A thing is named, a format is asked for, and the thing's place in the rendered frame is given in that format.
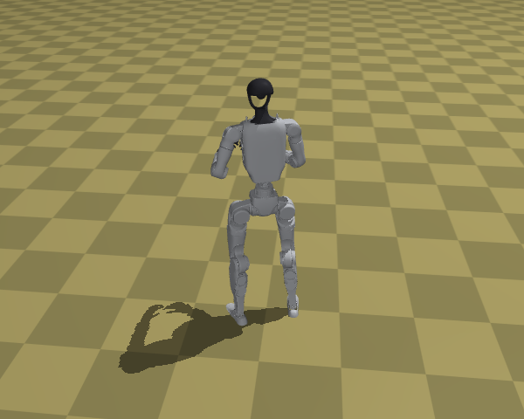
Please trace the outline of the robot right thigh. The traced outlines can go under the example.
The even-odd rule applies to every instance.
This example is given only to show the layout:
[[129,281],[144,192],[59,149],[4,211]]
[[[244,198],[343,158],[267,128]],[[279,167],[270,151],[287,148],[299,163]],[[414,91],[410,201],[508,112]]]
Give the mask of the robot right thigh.
[[278,196],[278,212],[275,214],[279,228],[281,252],[280,264],[286,268],[292,267],[292,251],[294,249],[295,208],[288,196]]

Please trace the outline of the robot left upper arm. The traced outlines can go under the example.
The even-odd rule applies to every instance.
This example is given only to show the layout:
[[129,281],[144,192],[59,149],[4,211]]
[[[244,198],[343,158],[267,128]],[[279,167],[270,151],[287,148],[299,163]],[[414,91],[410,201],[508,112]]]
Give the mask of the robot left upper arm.
[[227,127],[222,136],[219,149],[217,151],[217,162],[211,176],[219,179],[224,179],[227,176],[228,169],[226,167],[231,158],[233,144],[238,142],[242,137],[243,124],[237,124]]

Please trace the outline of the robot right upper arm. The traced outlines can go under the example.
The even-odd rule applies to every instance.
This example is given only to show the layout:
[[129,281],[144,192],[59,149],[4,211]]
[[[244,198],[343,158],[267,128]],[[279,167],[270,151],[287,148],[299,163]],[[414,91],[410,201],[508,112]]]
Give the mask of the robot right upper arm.
[[293,119],[283,119],[283,121],[286,126],[289,145],[293,152],[293,155],[289,157],[288,162],[293,168],[298,168],[306,162],[301,128]]

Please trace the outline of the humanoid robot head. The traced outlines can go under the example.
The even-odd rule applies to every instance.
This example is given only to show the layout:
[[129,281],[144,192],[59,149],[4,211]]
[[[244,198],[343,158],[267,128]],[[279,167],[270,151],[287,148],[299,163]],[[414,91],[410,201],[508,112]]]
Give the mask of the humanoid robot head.
[[[274,123],[273,121],[276,121],[270,117],[267,109],[271,94],[273,94],[272,84],[267,79],[254,79],[249,83],[247,87],[248,100],[252,108],[255,109],[255,117],[250,122],[256,123],[254,125]],[[251,96],[257,96],[258,99],[262,100],[266,95],[266,102],[263,106],[256,107],[253,105]]]

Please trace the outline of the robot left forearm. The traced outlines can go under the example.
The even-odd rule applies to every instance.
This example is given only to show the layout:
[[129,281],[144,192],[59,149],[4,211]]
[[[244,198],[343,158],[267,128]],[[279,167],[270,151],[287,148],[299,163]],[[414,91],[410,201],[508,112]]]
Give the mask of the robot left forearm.
[[216,162],[217,162],[217,152],[214,154],[214,159],[213,159],[213,163],[211,164],[211,169],[210,169],[210,174],[212,175],[213,171],[214,171],[214,168],[215,168],[215,165],[216,165]]

